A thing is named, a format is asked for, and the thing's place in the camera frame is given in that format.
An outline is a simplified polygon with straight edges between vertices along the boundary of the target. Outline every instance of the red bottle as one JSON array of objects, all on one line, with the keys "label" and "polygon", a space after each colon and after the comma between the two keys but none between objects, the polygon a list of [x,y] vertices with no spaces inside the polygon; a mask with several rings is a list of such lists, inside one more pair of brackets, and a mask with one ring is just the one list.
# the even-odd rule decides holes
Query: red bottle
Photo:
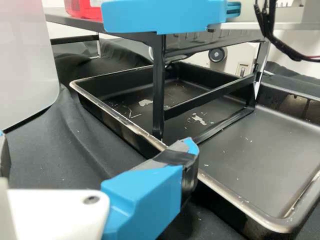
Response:
[{"label": "red bottle", "polygon": [[101,8],[92,7],[90,0],[64,0],[64,7],[73,17],[102,20]]}]

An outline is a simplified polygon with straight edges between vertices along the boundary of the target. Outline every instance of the black fabric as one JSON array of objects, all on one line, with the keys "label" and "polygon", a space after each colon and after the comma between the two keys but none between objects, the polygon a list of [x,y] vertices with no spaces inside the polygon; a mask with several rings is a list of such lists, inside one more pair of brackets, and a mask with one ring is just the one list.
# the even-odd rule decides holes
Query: black fabric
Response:
[{"label": "black fabric", "polygon": [[63,85],[44,114],[7,137],[11,188],[99,189],[101,181],[144,161]]},{"label": "black fabric", "polygon": [[[130,56],[133,53],[127,49],[106,44],[103,58],[91,60],[76,54],[57,57],[61,83],[68,86],[76,78],[150,64],[141,55]],[[145,160],[88,113],[77,95],[64,85],[47,111],[7,133],[12,160],[11,188],[99,189],[104,179]],[[197,190],[159,239],[245,239],[210,210],[208,199],[201,192]],[[239,217],[234,215],[235,222]],[[297,239],[320,239],[319,220],[317,206]]]}]

